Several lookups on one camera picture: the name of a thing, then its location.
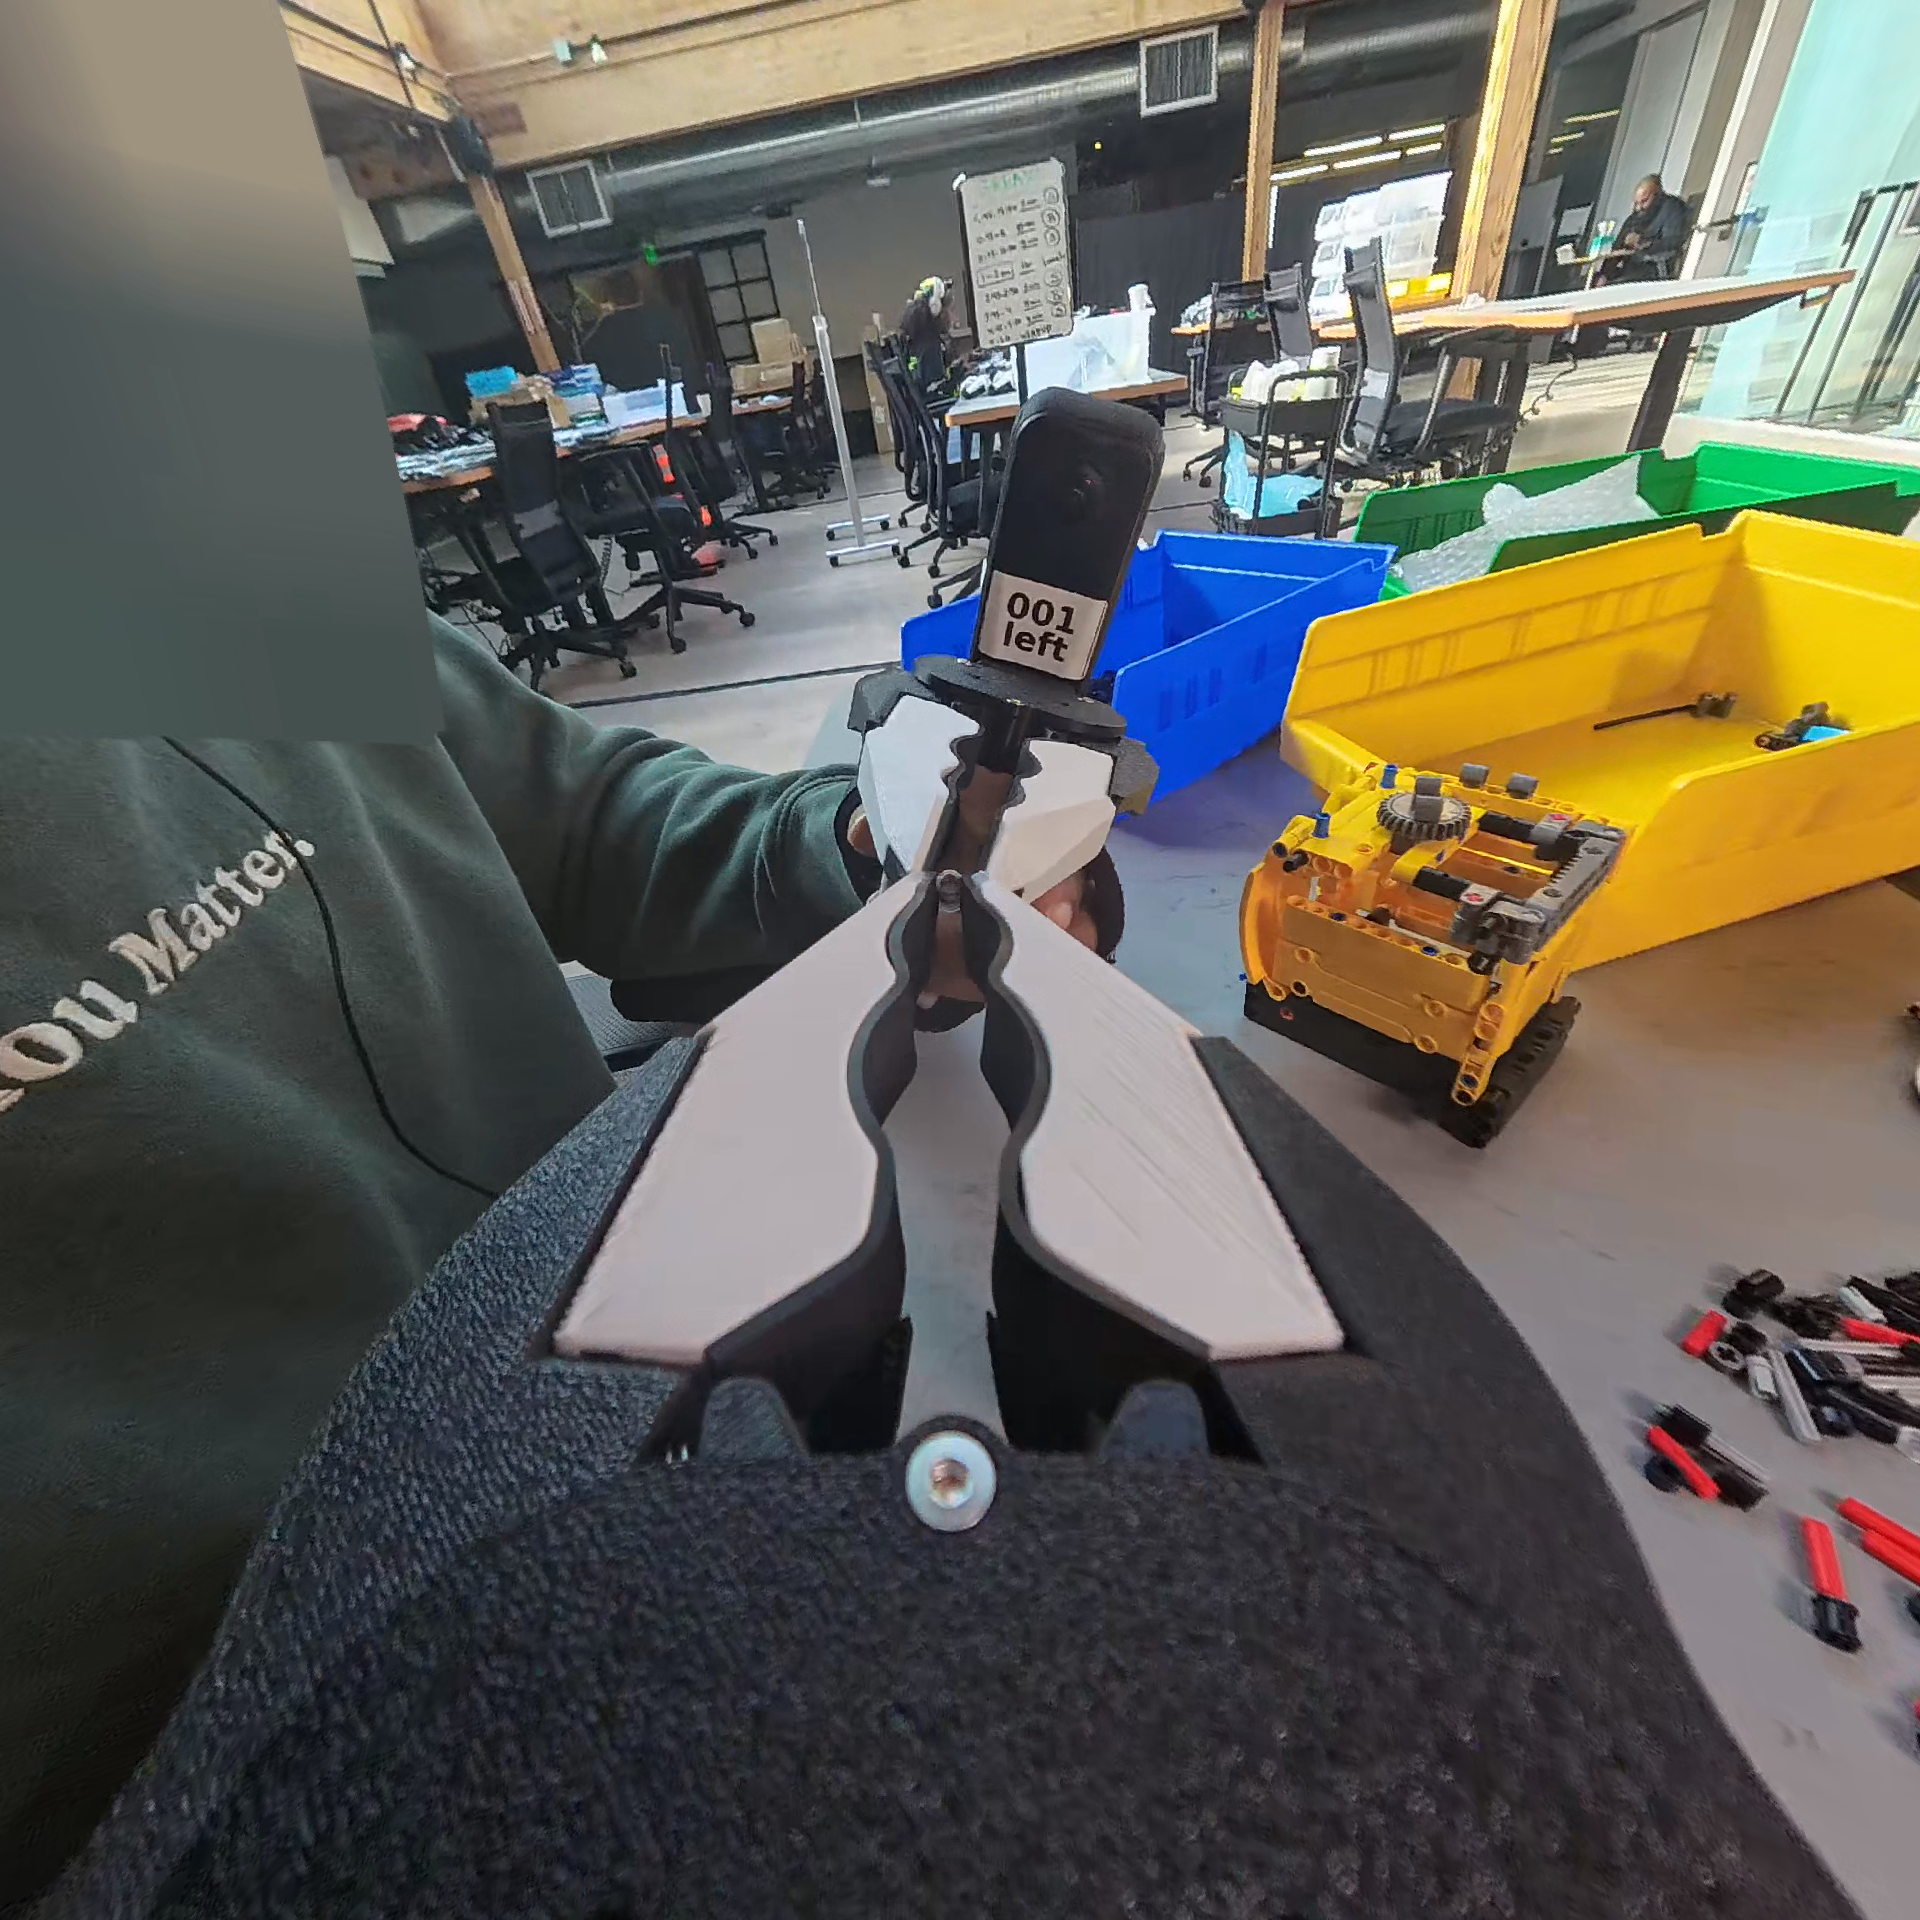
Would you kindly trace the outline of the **person's left hand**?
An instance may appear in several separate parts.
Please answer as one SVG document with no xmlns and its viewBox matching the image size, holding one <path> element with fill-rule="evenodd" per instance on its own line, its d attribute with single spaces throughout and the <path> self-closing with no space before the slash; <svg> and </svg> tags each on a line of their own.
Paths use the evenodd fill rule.
<svg viewBox="0 0 1920 1920">
<path fill-rule="evenodd" d="M 874 828 L 866 810 L 858 799 L 850 803 L 850 813 L 845 824 L 845 846 L 850 868 L 859 862 L 879 867 Z M 1086 948 L 1097 947 L 1097 920 L 1089 902 L 1093 898 L 1090 880 L 1093 871 L 1080 871 L 1029 901 L 1050 923 L 1070 932 Z M 968 1021 L 981 1004 L 981 989 L 969 972 L 965 925 L 958 911 L 943 911 L 935 925 L 929 980 L 918 995 L 919 1021 L 927 1028 L 935 1028 L 943 1021 L 961 1023 Z"/>
</svg>

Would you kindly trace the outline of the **clear plastic bag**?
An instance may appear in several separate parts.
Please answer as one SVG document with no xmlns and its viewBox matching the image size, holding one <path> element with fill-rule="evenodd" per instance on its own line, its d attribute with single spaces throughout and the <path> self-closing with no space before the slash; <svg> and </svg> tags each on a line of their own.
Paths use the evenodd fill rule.
<svg viewBox="0 0 1920 1920">
<path fill-rule="evenodd" d="M 1525 491 L 1519 475 L 1481 475 L 1375 493 L 1359 536 L 1395 549 L 1384 597 L 1407 597 L 1477 581 L 1504 564 L 1528 564 L 1537 541 L 1585 536 L 1626 526 L 1637 533 L 1658 509 L 1641 491 L 1641 458 L 1600 461 L 1569 478 L 1530 470 L 1545 487 Z"/>
</svg>

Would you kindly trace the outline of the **yellow lego vehicle model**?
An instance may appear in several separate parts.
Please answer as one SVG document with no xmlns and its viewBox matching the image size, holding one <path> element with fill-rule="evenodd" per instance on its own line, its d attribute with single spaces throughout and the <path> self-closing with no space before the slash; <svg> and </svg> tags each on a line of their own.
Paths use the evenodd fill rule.
<svg viewBox="0 0 1920 1920">
<path fill-rule="evenodd" d="M 1487 1147 L 1569 1042 L 1567 983 L 1626 848 L 1528 775 L 1371 764 L 1251 871 L 1245 1012 Z"/>
</svg>

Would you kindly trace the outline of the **long wooden desk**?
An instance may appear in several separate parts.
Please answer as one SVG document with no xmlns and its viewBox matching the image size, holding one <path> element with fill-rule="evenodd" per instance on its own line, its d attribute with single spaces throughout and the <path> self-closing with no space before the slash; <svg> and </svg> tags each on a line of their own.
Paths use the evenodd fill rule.
<svg viewBox="0 0 1920 1920">
<path fill-rule="evenodd" d="M 1856 271 L 1848 268 L 1771 278 L 1633 278 L 1571 294 L 1390 307 L 1387 317 L 1405 341 L 1464 341 L 1461 355 L 1469 358 L 1490 357 L 1496 342 L 1553 339 L 1600 324 L 1622 324 L 1662 339 L 1626 440 L 1631 451 L 1649 451 L 1665 444 L 1698 331 L 1749 319 L 1793 298 L 1800 303 L 1822 303 L 1854 278 Z"/>
</svg>

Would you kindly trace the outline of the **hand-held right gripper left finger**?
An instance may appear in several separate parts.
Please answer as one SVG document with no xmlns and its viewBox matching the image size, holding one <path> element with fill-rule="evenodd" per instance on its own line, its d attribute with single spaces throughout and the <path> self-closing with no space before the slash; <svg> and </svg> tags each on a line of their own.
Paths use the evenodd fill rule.
<svg viewBox="0 0 1920 1920">
<path fill-rule="evenodd" d="M 709 1021 L 554 1331 L 566 1360 L 771 1386 L 808 1439 L 898 1414 L 905 1237 L 885 1122 L 918 1062 L 933 880 L 902 880 Z"/>
</svg>

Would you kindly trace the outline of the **green storage bin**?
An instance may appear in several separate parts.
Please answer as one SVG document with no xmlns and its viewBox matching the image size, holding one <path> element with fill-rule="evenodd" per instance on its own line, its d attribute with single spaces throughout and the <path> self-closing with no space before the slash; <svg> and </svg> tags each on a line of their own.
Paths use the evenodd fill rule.
<svg viewBox="0 0 1920 1920">
<path fill-rule="evenodd" d="M 1641 491 L 1658 509 L 1655 522 L 1647 522 L 1637 533 L 1626 526 L 1616 526 L 1594 535 L 1569 535 L 1567 539 L 1537 541 L 1537 547 L 1522 549 L 1522 552 L 1528 552 L 1528 564 L 1562 559 L 1599 547 L 1650 536 L 1686 526 L 1694 526 L 1706 535 L 1718 535 L 1725 533 L 1742 512 L 1774 512 L 1790 518 L 1838 524 L 1901 536 L 1918 509 L 1918 468 L 1913 467 L 1872 464 L 1865 459 L 1782 447 L 1746 447 L 1706 440 L 1693 452 L 1675 458 L 1650 447 L 1590 461 L 1549 464 L 1545 468 L 1559 468 L 1573 478 L 1573 472 L 1592 472 L 1600 461 L 1614 461 L 1622 458 L 1641 458 Z M 1530 472 L 1534 470 L 1539 470 L 1539 467 L 1487 475 L 1519 475 L 1519 484 L 1525 491 L 1537 491 L 1545 487 L 1545 479 L 1530 479 Z M 1393 559 L 1395 549 L 1390 543 L 1355 535 L 1360 514 L 1354 526 L 1354 539 L 1359 543 L 1379 543 L 1390 549 Z M 1504 564 L 1496 572 L 1521 570 L 1528 564 Z"/>
</svg>

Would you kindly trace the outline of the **white pole stand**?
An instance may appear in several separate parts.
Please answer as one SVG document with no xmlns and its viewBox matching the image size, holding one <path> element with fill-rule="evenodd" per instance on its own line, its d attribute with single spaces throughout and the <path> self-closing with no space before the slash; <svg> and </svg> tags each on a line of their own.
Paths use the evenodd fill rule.
<svg viewBox="0 0 1920 1920">
<path fill-rule="evenodd" d="M 833 451 L 847 504 L 845 518 L 831 522 L 823 531 L 826 558 L 831 570 L 841 570 L 845 564 L 871 559 L 898 559 L 902 543 L 897 536 L 895 518 L 889 514 L 869 514 L 863 504 L 863 493 L 858 491 L 858 470 L 849 440 L 849 420 L 833 362 L 833 331 L 826 317 L 826 298 L 815 264 L 810 231 L 802 216 L 797 216 L 797 231 L 808 262 L 808 285 L 813 292 L 813 334 L 819 357 L 819 373 L 823 378 L 823 395 L 827 403 L 827 418 L 833 427 Z"/>
</svg>

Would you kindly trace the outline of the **blue storage bin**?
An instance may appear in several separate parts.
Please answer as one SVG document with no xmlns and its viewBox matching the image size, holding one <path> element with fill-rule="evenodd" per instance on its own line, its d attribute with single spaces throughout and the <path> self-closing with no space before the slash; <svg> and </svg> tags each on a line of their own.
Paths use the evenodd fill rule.
<svg viewBox="0 0 1920 1920">
<path fill-rule="evenodd" d="M 1273 733 L 1310 624 L 1370 607 L 1387 543 L 1165 533 L 1134 541 L 1107 595 L 1093 694 L 1185 789 Z"/>
</svg>

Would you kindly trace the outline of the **pile of small lego pins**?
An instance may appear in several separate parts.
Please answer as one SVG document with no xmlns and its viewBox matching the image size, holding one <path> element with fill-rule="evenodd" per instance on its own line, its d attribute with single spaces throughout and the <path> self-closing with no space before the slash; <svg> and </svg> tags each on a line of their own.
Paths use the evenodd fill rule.
<svg viewBox="0 0 1920 1920">
<path fill-rule="evenodd" d="M 1649 1512 L 1729 1549 L 1795 1684 L 1834 1684 L 1915 1766 L 1915 1269 L 1662 1266 L 1626 1397 Z"/>
</svg>

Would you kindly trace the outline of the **person's left forearm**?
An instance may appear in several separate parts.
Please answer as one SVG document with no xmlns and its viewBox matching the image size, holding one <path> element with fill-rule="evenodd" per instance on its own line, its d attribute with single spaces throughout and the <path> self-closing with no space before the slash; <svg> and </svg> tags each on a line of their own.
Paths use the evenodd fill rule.
<svg viewBox="0 0 1920 1920">
<path fill-rule="evenodd" d="M 879 894 L 850 768 L 757 775 L 594 726 L 427 626 L 441 747 L 561 960 L 630 980 L 781 970 Z"/>
</svg>

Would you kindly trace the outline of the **yellow storage bin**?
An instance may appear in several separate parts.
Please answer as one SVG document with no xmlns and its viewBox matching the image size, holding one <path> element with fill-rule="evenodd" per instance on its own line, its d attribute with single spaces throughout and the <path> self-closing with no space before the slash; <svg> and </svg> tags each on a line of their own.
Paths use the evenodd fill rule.
<svg viewBox="0 0 1920 1920">
<path fill-rule="evenodd" d="M 1720 723 L 1594 725 L 1704 691 Z M 1825 701 L 1848 735 L 1760 751 Z M 1314 787 L 1371 764 L 1541 792 L 1629 829 L 1585 966 L 1918 859 L 1918 547 L 1742 512 L 1319 618 L 1283 755 Z"/>
</svg>

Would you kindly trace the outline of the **black office chair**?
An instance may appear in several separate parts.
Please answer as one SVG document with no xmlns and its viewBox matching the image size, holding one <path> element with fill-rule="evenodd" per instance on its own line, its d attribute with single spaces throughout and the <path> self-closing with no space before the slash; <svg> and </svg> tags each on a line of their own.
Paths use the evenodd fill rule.
<svg viewBox="0 0 1920 1920">
<path fill-rule="evenodd" d="M 625 586 L 638 595 L 630 618 L 662 632 L 672 655 L 683 655 L 686 612 L 715 612 L 741 630 L 757 626 L 757 615 L 714 587 L 720 563 L 705 555 L 701 516 L 679 493 L 648 478 L 650 452 L 648 445 L 613 447 L 591 461 L 600 536 L 613 541 L 627 570 Z"/>
<path fill-rule="evenodd" d="M 895 341 L 881 342 L 875 355 L 875 371 L 897 423 L 907 500 L 925 509 L 919 531 L 898 547 L 897 563 L 905 570 L 925 547 L 931 547 L 927 607 L 939 611 L 983 583 L 983 558 L 971 558 L 962 567 L 945 567 L 945 563 L 953 555 L 965 558 L 971 547 L 992 539 L 1002 475 L 986 458 L 949 454 L 949 427 L 907 371 Z"/>
<path fill-rule="evenodd" d="M 1521 430 L 1521 408 L 1480 398 L 1451 398 L 1457 357 L 1440 349 L 1424 398 L 1405 392 L 1407 355 L 1385 292 L 1385 244 L 1375 235 L 1344 251 L 1343 274 L 1351 303 L 1355 373 L 1335 430 L 1335 479 L 1416 484 L 1422 472 L 1443 478 L 1496 472 Z"/>
<path fill-rule="evenodd" d="M 563 493 L 559 430 L 545 399 L 494 399 L 494 488 L 513 555 L 490 563 L 509 642 L 502 663 L 539 687 L 563 655 L 611 661 L 632 680 L 632 626 L 615 620 L 601 567 Z"/>
</svg>

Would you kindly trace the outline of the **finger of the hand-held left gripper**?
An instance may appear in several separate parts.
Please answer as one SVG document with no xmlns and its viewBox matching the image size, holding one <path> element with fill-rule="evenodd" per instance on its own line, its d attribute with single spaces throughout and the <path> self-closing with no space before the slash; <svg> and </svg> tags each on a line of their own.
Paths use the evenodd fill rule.
<svg viewBox="0 0 1920 1920">
<path fill-rule="evenodd" d="M 887 882 L 946 850 L 977 741 L 978 723 L 946 703 L 895 703 L 865 731 L 858 795 Z"/>
<path fill-rule="evenodd" d="M 1066 741 L 1029 741 L 1009 783 L 981 874 L 1035 901 L 1082 874 L 1115 819 L 1114 757 Z"/>
</svg>

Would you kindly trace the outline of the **white sign board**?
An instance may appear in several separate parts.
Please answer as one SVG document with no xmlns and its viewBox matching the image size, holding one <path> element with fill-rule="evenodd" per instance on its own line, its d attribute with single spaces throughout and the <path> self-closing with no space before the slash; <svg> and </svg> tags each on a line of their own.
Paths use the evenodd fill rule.
<svg viewBox="0 0 1920 1920">
<path fill-rule="evenodd" d="M 961 175 L 955 199 L 977 347 L 1025 347 L 1072 334 L 1066 164 L 1043 158 Z"/>
</svg>

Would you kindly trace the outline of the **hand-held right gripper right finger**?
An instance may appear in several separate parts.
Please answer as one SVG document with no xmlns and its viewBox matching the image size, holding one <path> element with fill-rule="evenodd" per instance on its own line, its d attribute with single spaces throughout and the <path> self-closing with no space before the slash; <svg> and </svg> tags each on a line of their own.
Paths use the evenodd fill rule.
<svg viewBox="0 0 1920 1920">
<path fill-rule="evenodd" d="M 1006 886 L 965 882 L 978 1064 L 1006 1120 L 990 1356 L 1014 1445 L 1095 1445 L 1177 1386 L 1245 1445 L 1229 1371 L 1321 1358 L 1347 1331 L 1258 1157 L 1240 1059 Z"/>
</svg>

